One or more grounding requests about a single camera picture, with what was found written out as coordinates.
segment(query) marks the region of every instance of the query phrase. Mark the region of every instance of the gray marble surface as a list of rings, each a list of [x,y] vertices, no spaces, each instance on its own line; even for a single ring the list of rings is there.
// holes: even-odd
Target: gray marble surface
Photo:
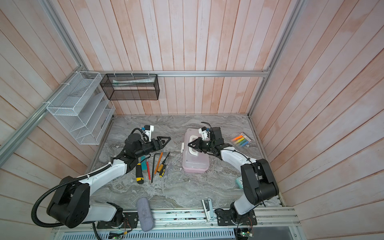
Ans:
[[[210,156],[209,169],[202,174],[187,173],[182,169],[181,143],[188,128],[201,128],[200,123],[209,122],[212,127],[221,127],[225,142],[246,133],[254,140],[240,151],[248,156],[260,159],[260,151],[255,143],[248,118],[245,115],[164,115],[164,116],[119,116],[114,119],[111,131],[107,137],[99,161],[95,168],[108,163],[111,156],[120,153],[124,146],[124,140],[136,127],[145,124],[154,125],[152,138],[156,136],[170,136],[172,140],[165,149],[170,151],[170,167],[165,178],[155,176],[152,184],[149,184],[147,172],[143,172],[144,184],[136,182],[136,171],[114,179],[97,190],[91,199],[96,202],[113,202],[123,209],[135,209],[136,201],[141,197],[147,197],[151,209],[169,208],[200,208],[201,199],[211,198],[214,207],[229,207],[242,194],[235,180],[241,173],[227,162]],[[149,162],[152,173],[152,159]],[[265,201],[266,205],[279,206],[277,197]]]

